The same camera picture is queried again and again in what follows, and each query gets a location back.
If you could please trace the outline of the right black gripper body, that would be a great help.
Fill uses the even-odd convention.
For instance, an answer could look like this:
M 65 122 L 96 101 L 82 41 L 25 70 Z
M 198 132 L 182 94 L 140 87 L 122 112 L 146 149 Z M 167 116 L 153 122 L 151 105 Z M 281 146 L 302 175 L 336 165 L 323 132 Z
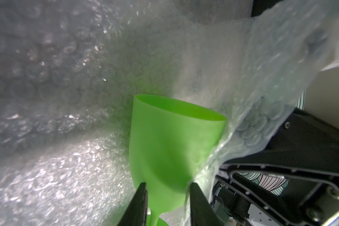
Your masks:
M 339 129 L 296 109 L 263 151 L 217 178 L 281 226 L 339 226 Z

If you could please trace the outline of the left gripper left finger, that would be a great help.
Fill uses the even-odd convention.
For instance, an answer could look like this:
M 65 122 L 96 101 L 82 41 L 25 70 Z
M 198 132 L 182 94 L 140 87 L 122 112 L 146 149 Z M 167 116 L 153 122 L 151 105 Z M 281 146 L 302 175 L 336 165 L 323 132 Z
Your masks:
M 148 209 L 147 184 L 141 183 L 117 226 L 146 226 Z

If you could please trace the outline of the green plastic wine glass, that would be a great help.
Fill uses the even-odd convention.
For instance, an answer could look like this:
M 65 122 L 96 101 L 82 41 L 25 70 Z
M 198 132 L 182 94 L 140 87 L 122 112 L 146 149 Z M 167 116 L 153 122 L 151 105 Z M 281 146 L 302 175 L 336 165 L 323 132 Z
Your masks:
M 189 182 L 217 146 L 227 118 L 185 101 L 150 94 L 133 100 L 129 161 L 133 183 L 146 183 L 149 225 L 181 207 Z

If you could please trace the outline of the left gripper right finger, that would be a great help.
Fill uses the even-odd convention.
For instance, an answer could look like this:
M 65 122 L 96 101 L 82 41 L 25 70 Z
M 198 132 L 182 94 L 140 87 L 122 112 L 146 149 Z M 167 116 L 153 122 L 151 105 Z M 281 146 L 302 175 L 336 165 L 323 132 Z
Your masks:
M 223 226 L 197 183 L 190 185 L 191 226 Z

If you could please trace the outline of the clear bubble wrap sheet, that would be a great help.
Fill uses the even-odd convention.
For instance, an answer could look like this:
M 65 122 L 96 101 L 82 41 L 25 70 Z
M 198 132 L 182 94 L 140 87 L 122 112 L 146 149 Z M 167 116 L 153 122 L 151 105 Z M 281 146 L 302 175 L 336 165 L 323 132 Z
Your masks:
M 327 64 L 339 1 L 0 1 L 0 226 L 114 226 L 133 98 L 228 118 L 196 168 L 257 153 Z

